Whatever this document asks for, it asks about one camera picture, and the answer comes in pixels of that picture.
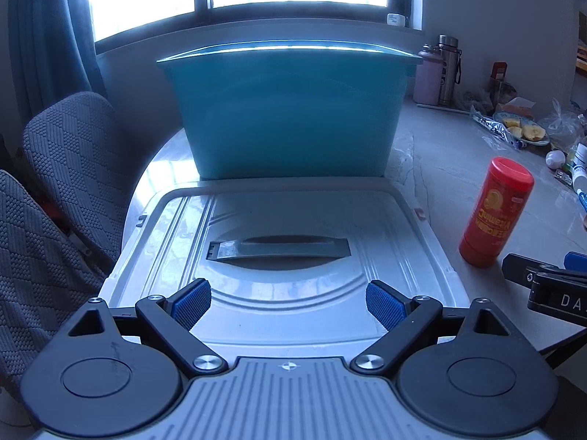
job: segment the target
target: chair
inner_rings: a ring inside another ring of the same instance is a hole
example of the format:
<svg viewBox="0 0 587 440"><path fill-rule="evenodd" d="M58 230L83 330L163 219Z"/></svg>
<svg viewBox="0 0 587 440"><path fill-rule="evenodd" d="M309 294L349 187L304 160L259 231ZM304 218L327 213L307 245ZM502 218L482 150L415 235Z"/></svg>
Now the chair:
<svg viewBox="0 0 587 440"><path fill-rule="evenodd" d="M104 279L0 170L0 385L15 399L26 368Z"/></svg>
<svg viewBox="0 0 587 440"><path fill-rule="evenodd" d="M71 95L30 120L22 145L45 191L109 273L143 165L113 107L94 92Z"/></svg>

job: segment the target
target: curtain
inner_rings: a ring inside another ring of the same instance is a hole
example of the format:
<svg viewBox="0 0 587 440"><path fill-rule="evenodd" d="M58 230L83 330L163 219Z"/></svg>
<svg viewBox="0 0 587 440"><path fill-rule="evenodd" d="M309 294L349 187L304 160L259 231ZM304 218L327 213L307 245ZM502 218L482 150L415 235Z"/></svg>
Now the curtain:
<svg viewBox="0 0 587 440"><path fill-rule="evenodd" d="M23 123L76 92L107 96L89 0L8 0L8 31Z"/></svg>

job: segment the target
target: gray ribbed plate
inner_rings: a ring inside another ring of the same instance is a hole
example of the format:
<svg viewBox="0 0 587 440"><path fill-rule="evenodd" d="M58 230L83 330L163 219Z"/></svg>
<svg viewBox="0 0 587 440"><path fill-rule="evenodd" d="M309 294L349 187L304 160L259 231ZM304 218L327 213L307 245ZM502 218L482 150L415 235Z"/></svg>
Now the gray ribbed plate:
<svg viewBox="0 0 587 440"><path fill-rule="evenodd" d="M58 438L42 432L37 440ZM127 440L443 440L413 417L386 380L353 374L340 358L240 358L196 379L167 417ZM525 440L547 439L537 430Z"/></svg>

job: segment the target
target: table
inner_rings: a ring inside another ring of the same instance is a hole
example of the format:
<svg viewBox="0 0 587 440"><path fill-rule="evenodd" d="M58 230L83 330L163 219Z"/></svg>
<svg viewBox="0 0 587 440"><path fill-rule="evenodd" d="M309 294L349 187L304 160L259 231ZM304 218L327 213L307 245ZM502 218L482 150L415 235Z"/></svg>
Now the table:
<svg viewBox="0 0 587 440"><path fill-rule="evenodd" d="M495 156L516 160L535 177L532 195L503 256L518 253L562 266L568 251L587 253L585 213L576 195L554 179L542 157L499 145L466 115L419 108L406 100L385 176L413 191L470 299L491 298L533 346L545 352L583 328L529 311L526 288L506 281L497 265L487 270L468 265L457 249L489 160ZM128 209L123 246L154 194L199 179L182 129L143 173Z"/></svg>

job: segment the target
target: pink water bottle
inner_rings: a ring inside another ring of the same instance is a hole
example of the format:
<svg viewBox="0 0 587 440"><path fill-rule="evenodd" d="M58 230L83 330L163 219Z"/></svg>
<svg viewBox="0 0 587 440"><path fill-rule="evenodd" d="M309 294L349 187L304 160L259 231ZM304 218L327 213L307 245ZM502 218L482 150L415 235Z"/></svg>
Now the pink water bottle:
<svg viewBox="0 0 587 440"><path fill-rule="evenodd" d="M442 78L442 56L438 46L425 44L421 52L424 63L416 68L414 102L416 104L438 105L440 80Z"/></svg>

